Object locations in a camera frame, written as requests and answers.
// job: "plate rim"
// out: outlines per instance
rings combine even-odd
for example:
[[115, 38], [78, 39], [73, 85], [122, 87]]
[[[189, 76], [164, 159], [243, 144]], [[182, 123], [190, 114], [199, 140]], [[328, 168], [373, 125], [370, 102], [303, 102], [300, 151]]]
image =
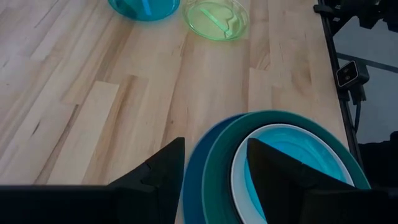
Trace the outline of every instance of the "plate rim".
[[[188, 160], [188, 163], [187, 163], [187, 166], [186, 166], [186, 168], [185, 168], [185, 170], [184, 170], [184, 178], [183, 178], [183, 182], [182, 182], [182, 188], [181, 188], [181, 194], [182, 194], [182, 206], [181, 206], [181, 211], [182, 211], [182, 217], [183, 217], [183, 221], [184, 221], [184, 223], [186, 223], [186, 214], [185, 214], [185, 200], [184, 200], [184, 195], [185, 195], [185, 181], [186, 181], [186, 178], [185, 178], [185, 176], [186, 176], [186, 174], [187, 174], [187, 171], [188, 171], [188, 167], [189, 167], [189, 164], [191, 163], [191, 160], [193, 159], [193, 155], [194, 155], [194, 153], [195, 153], [195, 151], [196, 151], [196, 148], [201, 144], [201, 142], [203, 142], [205, 139], [206, 139], [206, 137], [208, 137], [208, 135], [211, 133], [211, 132], [213, 132], [218, 126], [220, 126], [220, 125], [222, 125], [222, 124], [224, 124], [224, 123], [227, 123], [226, 125], [225, 125], [225, 128], [227, 128], [233, 121], [235, 121], [236, 119], [239, 119], [240, 117], [242, 117], [242, 116], [244, 116], [245, 115], [245, 113], [240, 113], [240, 114], [235, 114], [235, 115], [232, 115], [232, 116], [230, 116], [230, 117], [227, 117], [227, 118], [225, 118], [225, 119], [223, 119], [223, 120], [221, 120], [221, 121], [219, 121], [219, 122], [217, 122], [217, 123], [215, 123], [210, 129], [208, 129], [207, 131], [206, 131], [206, 133], [205, 134], [203, 134], [202, 136], [201, 136], [201, 138], [199, 139], [199, 141], [195, 144], [195, 146], [193, 147], [193, 151], [192, 151], [192, 153], [191, 153], [191, 155], [190, 155], [190, 157], [189, 157], [189, 160]], [[204, 211], [203, 211], [203, 207], [201, 207], [201, 211], [202, 211], [202, 214], [203, 214], [203, 216], [205, 216], [205, 214], [204, 214]]]
[[[231, 176], [229, 184], [231, 185], [231, 193], [232, 193], [232, 198], [233, 198], [233, 201], [234, 201], [235, 208], [238, 211], [238, 214], [239, 214], [239, 216], [240, 216], [240, 218], [241, 218], [243, 223], [249, 223], [249, 222], [247, 221], [247, 219], [244, 218], [244, 215], [242, 213], [242, 207], [240, 207], [237, 204], [236, 189], [233, 187], [233, 186], [236, 186], [236, 184], [234, 182], [234, 178], [236, 178], [236, 175], [234, 175], [234, 170], [235, 170], [235, 166], [236, 166], [236, 163], [237, 163], [237, 156], [238, 156], [239, 152], [244, 151], [245, 148], [247, 149], [247, 146], [245, 147], [244, 145], [245, 145], [245, 143], [247, 143], [249, 138], [253, 138], [253, 135], [259, 134], [260, 132], [264, 131], [264, 129], [271, 129], [271, 128], [291, 128], [291, 129], [303, 132], [303, 133], [308, 134], [309, 136], [311, 136], [311, 138], [313, 138], [314, 140], [316, 140], [320, 144], [322, 144], [326, 148], [326, 150], [330, 153], [330, 155], [335, 159], [335, 161], [337, 162], [339, 168], [342, 169], [342, 173], [343, 173], [345, 179], [347, 180], [347, 184], [350, 184], [350, 185], [354, 186], [354, 183], [353, 183], [353, 180], [351, 178], [351, 175], [349, 174], [348, 169], [344, 165], [343, 161], [337, 156], [337, 154], [334, 152], [334, 150], [328, 144], [326, 144], [322, 139], [320, 139], [317, 135], [311, 133], [310, 131], [307, 131], [306, 129], [303, 129], [301, 127], [293, 125], [293, 124], [286, 124], [286, 123], [267, 124], [267, 125], [261, 126], [261, 127], [255, 129], [255, 130], [253, 130], [252, 132], [250, 132], [249, 135], [247, 135], [245, 137], [245, 139], [242, 141], [242, 143], [238, 146], [238, 149], [235, 151], [235, 154], [234, 154], [234, 157], [233, 157], [233, 160], [232, 160], [232, 166], [231, 166], [231, 170], [230, 170], [230, 173], [229, 173], [230, 176]], [[259, 214], [259, 212], [257, 211], [257, 208], [254, 206], [253, 203], [251, 203], [250, 207], [251, 207], [250, 208], [251, 211], [255, 210], [255, 216], [256, 216], [256, 217], [254, 217], [254, 220], [250, 221], [250, 223], [264, 223], [263, 217]]]

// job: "dark blue plate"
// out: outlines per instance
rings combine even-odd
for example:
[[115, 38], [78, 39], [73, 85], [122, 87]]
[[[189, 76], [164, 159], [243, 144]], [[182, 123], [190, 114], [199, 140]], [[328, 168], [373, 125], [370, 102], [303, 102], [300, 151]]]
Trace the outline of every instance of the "dark blue plate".
[[185, 223], [205, 223], [201, 201], [202, 174], [207, 155], [218, 135], [244, 114], [227, 118], [214, 125], [198, 141], [189, 160], [182, 186], [182, 205]]

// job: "green plate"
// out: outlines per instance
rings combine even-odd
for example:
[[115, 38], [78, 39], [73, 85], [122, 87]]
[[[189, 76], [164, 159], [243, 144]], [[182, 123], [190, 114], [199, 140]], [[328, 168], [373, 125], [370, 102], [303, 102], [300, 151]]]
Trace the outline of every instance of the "green plate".
[[210, 40], [238, 39], [249, 24], [246, 10], [235, 0], [191, 1], [183, 16], [191, 30]]
[[292, 124], [318, 136], [344, 163], [359, 189], [370, 189], [358, 163], [349, 151], [327, 130], [307, 118], [286, 111], [248, 113], [231, 123], [217, 138], [205, 163], [202, 182], [202, 205], [207, 223], [239, 223], [229, 184], [229, 172], [235, 151], [241, 141], [255, 129], [267, 124]]

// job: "stack of plates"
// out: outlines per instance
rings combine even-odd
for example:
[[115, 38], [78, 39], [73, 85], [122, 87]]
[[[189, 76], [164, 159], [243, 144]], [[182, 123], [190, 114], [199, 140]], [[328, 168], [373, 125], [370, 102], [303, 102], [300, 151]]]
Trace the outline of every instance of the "stack of plates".
[[313, 121], [285, 111], [240, 114], [214, 126], [195, 147], [183, 184], [185, 223], [266, 223], [246, 159], [248, 138], [370, 189], [348, 150]]

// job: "teal plate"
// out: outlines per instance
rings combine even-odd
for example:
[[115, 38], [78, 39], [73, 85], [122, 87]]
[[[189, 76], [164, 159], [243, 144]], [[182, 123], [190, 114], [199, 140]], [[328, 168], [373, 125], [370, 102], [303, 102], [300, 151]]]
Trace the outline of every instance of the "teal plate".
[[231, 196], [229, 174], [235, 151], [244, 138], [261, 126], [291, 124], [310, 131], [330, 146], [346, 166], [354, 185], [370, 189], [361, 168], [348, 150], [327, 130], [302, 116], [286, 111], [248, 113], [231, 123], [210, 149], [202, 176], [202, 206], [207, 223], [239, 223]]
[[205, 216], [201, 205], [201, 176], [205, 168], [207, 155], [220, 133], [242, 115], [232, 116], [214, 125], [194, 147], [185, 170], [182, 186], [182, 205], [185, 223], [205, 223]]

